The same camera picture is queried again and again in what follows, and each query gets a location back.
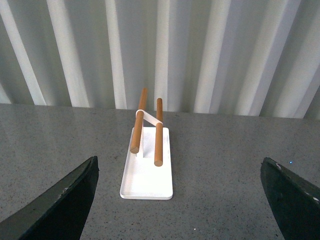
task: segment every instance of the gray countertop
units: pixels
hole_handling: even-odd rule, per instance
[[[122,199],[134,110],[0,104],[0,221],[91,156],[81,239],[283,239],[260,181],[270,157],[320,186],[320,121],[164,112],[173,198]]]

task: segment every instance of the wooden rod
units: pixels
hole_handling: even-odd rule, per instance
[[[146,110],[147,95],[148,95],[148,89],[143,88],[140,96],[140,102],[139,102],[139,109],[141,110]],[[137,154],[139,152],[143,122],[144,122],[144,113],[142,111],[138,111],[135,117],[133,136],[132,136],[132,141],[130,146],[130,152],[133,154]]]
[[[162,99],[156,100],[156,118],[163,122],[163,111],[162,111]],[[157,123],[155,126],[155,147],[154,147],[154,165],[161,167],[164,163],[164,126],[161,123]]]

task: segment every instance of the white corrugated panel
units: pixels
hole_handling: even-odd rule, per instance
[[[320,1],[0,0],[0,103],[320,119]]]

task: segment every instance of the white tray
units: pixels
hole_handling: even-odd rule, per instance
[[[156,128],[143,128],[143,158],[130,152],[133,132],[132,129],[120,196],[124,199],[171,199],[173,187],[169,129],[163,128],[163,165],[160,167],[154,165]]]

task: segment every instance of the speckled gray surface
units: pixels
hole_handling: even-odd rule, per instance
[[[320,121],[164,112],[173,198],[122,199],[134,117],[0,104],[0,221],[94,155],[99,180],[82,240],[283,240],[260,181],[263,158],[320,186]]]

